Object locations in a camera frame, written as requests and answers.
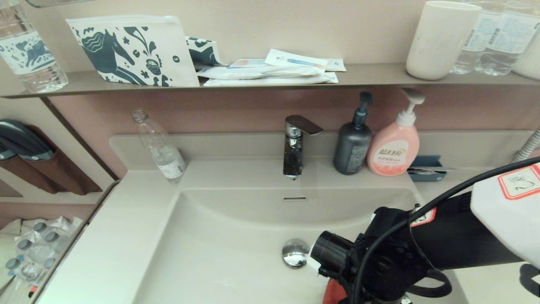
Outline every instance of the pink soap bottle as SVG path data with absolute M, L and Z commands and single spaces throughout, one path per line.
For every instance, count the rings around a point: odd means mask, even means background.
M 372 140 L 366 157 L 371 172 L 382 176 L 400 175 L 407 171 L 418 154 L 420 139 L 414 126 L 414 106 L 426 97 L 415 89 L 401 89 L 409 99 L 409 108 L 401 111 L 396 121 L 382 129 Z

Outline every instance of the red label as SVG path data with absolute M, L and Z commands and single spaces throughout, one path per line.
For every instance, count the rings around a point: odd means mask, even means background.
M 426 212 L 426 214 L 420 216 L 416 221 L 412 222 L 410 224 L 411 228 L 433 222 L 436 213 L 437 207 L 431 209 L 430 211 Z
M 540 193 L 540 164 L 501 174 L 497 179 L 507 200 L 519 200 Z

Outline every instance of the faucet handle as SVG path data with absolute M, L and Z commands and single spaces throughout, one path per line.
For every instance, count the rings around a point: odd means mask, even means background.
M 317 135 L 323 129 L 301 115 L 290 115 L 285 118 L 285 134 L 291 138 L 298 138 L 302 132 Z

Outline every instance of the sink overflow slot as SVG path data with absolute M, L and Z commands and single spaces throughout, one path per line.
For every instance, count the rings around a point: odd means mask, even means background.
M 307 201 L 307 197 L 305 197 L 305 196 L 284 197 L 283 201 L 285 201 L 285 202 L 305 202 L 305 201 Z

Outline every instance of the white sink basin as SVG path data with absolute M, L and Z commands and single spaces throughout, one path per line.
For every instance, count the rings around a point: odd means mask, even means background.
M 354 241 L 376 208 L 408 210 L 418 202 L 406 176 L 342 176 L 317 162 L 304 172 L 315 177 L 292 182 L 279 175 L 279 161 L 270 163 L 278 173 L 268 178 L 240 174 L 205 189 L 186 182 L 135 303 L 322 303 L 328 279 L 309 266 L 287 267 L 285 242 L 312 244 L 323 230 Z M 206 178 L 214 185 L 215 177 Z

